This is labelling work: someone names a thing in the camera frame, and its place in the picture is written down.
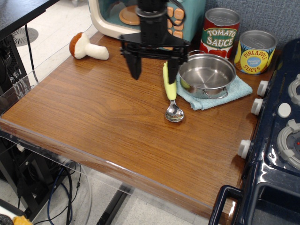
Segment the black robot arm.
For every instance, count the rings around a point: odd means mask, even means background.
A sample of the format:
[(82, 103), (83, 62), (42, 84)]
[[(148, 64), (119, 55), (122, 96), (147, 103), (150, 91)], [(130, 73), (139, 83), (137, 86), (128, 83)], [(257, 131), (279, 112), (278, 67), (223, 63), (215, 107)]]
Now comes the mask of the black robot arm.
[(119, 36), (121, 55), (135, 79), (142, 71), (141, 58), (167, 60), (169, 84), (175, 82), (179, 66), (188, 61), (190, 42), (168, 31), (167, 2), (139, 0), (135, 12), (140, 19), (140, 32)]

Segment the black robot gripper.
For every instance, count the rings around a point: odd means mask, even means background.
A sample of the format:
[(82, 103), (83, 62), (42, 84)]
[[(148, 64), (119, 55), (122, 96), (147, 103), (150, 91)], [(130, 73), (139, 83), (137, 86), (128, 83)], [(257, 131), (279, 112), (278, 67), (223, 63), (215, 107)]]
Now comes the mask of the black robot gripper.
[(120, 35), (121, 51), (131, 76), (138, 80), (142, 71), (141, 58), (168, 60), (168, 82), (174, 83), (180, 64), (188, 60), (190, 43), (171, 35), (168, 31), (166, 9), (147, 12), (136, 9), (140, 19), (140, 32)]

